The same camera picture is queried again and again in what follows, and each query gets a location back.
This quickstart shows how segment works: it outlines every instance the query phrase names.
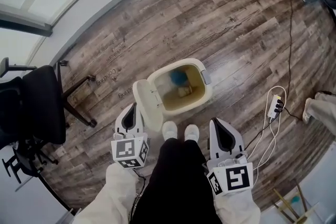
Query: laminate floorboard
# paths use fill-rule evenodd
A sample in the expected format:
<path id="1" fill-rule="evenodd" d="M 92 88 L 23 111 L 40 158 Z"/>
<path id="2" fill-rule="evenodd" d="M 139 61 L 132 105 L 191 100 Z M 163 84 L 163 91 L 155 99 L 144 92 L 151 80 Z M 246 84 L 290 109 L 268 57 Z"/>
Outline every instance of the laminate floorboard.
<path id="1" fill-rule="evenodd" d="M 336 28 L 322 3 L 292 0 L 292 8 L 287 108 L 301 117 L 307 97 L 317 90 L 335 90 Z M 64 56 L 69 61 L 62 68 L 65 89 L 83 76 L 97 76 L 96 82 L 84 84 L 69 101 L 98 125 L 86 127 L 66 114 L 70 128 L 65 144 L 45 148 L 59 160 L 59 165 L 43 171 L 47 183 L 75 209 L 93 201 L 112 163 L 114 122 L 134 102 L 133 82 L 188 57 L 204 63 L 214 92 L 204 105 L 173 118 L 181 137 L 188 124 L 199 126 L 199 145 L 208 158 L 208 125 L 217 117 L 240 131 L 247 145 L 262 127 L 267 91 L 275 85 L 287 89 L 290 15 L 290 0 L 123 0 L 83 33 Z M 161 134 L 149 131 L 149 138 L 150 153 L 140 171 L 147 177 L 163 143 Z M 251 157 L 255 166 L 271 139 L 266 129 Z M 259 169 L 253 189 L 257 205 L 265 209 L 277 200 L 274 187 L 283 195 L 291 190 L 293 180 L 302 180 L 333 140 L 319 122 L 304 125 L 282 113 L 275 151 Z"/>

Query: trash can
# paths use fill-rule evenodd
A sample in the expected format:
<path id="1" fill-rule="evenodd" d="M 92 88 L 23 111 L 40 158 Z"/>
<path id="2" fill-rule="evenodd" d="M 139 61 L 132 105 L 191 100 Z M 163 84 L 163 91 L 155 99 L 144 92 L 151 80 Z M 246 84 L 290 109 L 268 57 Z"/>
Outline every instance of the trash can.
<path id="1" fill-rule="evenodd" d="M 133 94 L 145 124 L 158 132 L 164 116 L 181 114 L 208 101 L 211 79 L 201 61 L 183 59 L 136 81 Z"/>

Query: blue object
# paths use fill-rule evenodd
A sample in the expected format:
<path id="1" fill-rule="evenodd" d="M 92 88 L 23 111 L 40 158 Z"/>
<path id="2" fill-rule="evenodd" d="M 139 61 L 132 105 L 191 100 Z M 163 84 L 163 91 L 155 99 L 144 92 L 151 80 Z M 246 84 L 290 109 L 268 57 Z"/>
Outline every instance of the blue object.
<path id="1" fill-rule="evenodd" d="M 299 202 L 300 201 L 300 197 L 299 196 L 294 196 L 291 203 L 294 204 L 295 202 Z"/>
<path id="2" fill-rule="evenodd" d="M 183 86 L 188 81 L 188 77 L 185 72 L 174 70 L 170 73 L 170 78 L 172 79 L 172 82 L 177 86 Z"/>

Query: white sleeve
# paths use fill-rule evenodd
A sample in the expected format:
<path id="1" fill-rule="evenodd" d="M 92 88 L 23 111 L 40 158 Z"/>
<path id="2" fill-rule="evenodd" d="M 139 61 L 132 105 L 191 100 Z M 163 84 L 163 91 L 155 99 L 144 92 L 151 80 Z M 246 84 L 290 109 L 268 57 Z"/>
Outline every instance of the white sleeve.
<path id="1" fill-rule="evenodd" d="M 73 224 L 128 224 L 128 214 L 135 198 L 136 173 L 119 163 L 106 170 L 106 184 Z"/>
<path id="2" fill-rule="evenodd" d="M 251 190 L 219 196 L 215 207 L 223 224 L 258 224 L 260 209 L 252 199 Z"/>

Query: black office chair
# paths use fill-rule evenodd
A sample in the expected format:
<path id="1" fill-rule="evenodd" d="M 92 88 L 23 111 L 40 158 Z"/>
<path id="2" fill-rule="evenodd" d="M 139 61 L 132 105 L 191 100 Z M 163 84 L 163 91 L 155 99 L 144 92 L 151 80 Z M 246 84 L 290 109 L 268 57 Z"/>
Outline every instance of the black office chair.
<path id="1" fill-rule="evenodd" d="M 34 164 L 35 159 L 34 150 L 31 148 L 28 150 L 24 148 L 23 151 L 21 152 L 20 148 L 22 148 L 22 146 L 19 146 L 18 150 L 13 149 L 14 156 L 11 157 L 7 162 L 4 162 L 4 160 L 2 160 L 9 177 L 11 177 L 8 171 L 8 168 L 10 167 L 19 184 L 22 183 L 17 174 L 17 172 L 20 169 L 24 174 L 33 177 L 38 177 L 39 173 L 43 171 L 42 167 L 36 168 Z"/>
<path id="2" fill-rule="evenodd" d="M 10 143 L 19 141 L 19 146 L 33 148 L 30 160 L 35 155 L 41 161 L 41 156 L 52 161 L 40 149 L 47 143 L 63 144 L 66 140 L 66 121 L 64 108 L 78 118 L 85 125 L 95 127 L 95 120 L 87 121 L 67 101 L 68 97 L 86 80 L 93 81 L 95 77 L 87 76 L 63 93 L 60 66 L 66 61 L 56 65 L 57 76 L 51 66 L 40 68 L 26 66 L 11 66 L 9 59 L 0 63 L 0 77 L 8 71 L 31 70 L 22 78 L 17 77 L 9 82 L 0 83 L 0 149 Z M 8 168 L 12 162 L 5 163 Z"/>
<path id="3" fill-rule="evenodd" d="M 63 92 L 60 74 L 60 66 L 66 66 L 68 61 L 60 61 L 56 64 L 56 73 L 51 66 L 43 66 L 40 68 L 29 66 L 10 65 L 9 59 L 4 58 L 0 63 L 0 78 L 9 71 L 27 71 L 32 72 L 22 78 L 22 94 L 25 99 L 25 107 L 36 115 L 34 119 L 51 120 L 54 119 L 55 113 L 60 113 L 60 108 L 65 108 L 86 126 L 95 127 L 97 122 L 93 119 L 87 121 L 77 110 L 75 110 L 68 102 L 68 97 L 76 91 L 85 81 L 95 81 L 95 76 L 86 76 L 73 85 L 66 92 Z"/>

